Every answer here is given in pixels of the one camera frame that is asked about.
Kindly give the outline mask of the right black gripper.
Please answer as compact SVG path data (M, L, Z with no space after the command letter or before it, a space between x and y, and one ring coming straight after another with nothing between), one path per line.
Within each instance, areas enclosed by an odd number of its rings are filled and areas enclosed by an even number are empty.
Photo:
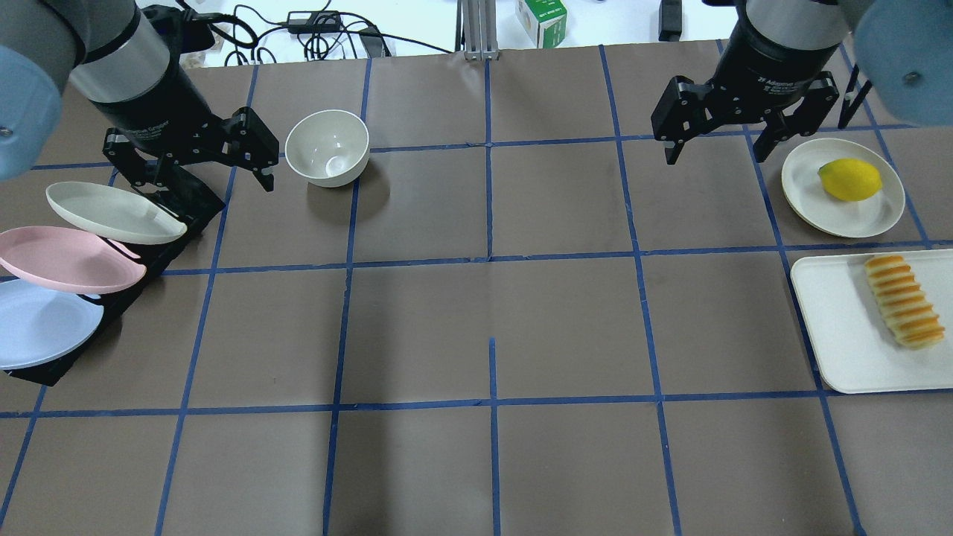
M753 82L742 88L695 83L674 76L651 115L654 139L663 142L665 162L675 165L685 144L727 125L765 125L753 140L753 158L763 163L776 146L793 135L813 135L840 99L829 71L796 83L780 94L779 87Z

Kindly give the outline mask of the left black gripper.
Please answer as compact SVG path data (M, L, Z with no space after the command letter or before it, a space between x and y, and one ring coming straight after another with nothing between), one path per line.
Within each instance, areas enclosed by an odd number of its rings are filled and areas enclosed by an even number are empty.
M250 170L265 192L275 190L279 143L250 106L231 118L218 118L207 106L104 105L112 122L103 153L123 174L133 192L157 196L166 191L164 163L191 165L218 162ZM146 159L146 155L156 157Z

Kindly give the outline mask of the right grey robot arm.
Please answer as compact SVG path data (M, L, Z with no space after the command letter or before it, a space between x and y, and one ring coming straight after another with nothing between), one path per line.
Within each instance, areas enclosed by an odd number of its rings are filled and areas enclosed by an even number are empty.
M764 162L811 136L836 103L846 127L869 92L902 123L951 124L949 1L733 1L736 23L705 83L674 76L651 115L674 165L685 143L726 125L765 125Z

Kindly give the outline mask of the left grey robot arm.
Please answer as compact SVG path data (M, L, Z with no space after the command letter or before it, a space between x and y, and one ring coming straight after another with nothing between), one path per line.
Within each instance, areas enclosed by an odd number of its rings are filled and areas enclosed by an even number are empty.
M167 188L173 167L218 162L252 172L272 192L279 143L248 106L218 118L180 64L207 50L221 24L258 35L235 15L134 1L2 3L2 179L27 173L57 129L72 85L109 119L106 159L133 186Z

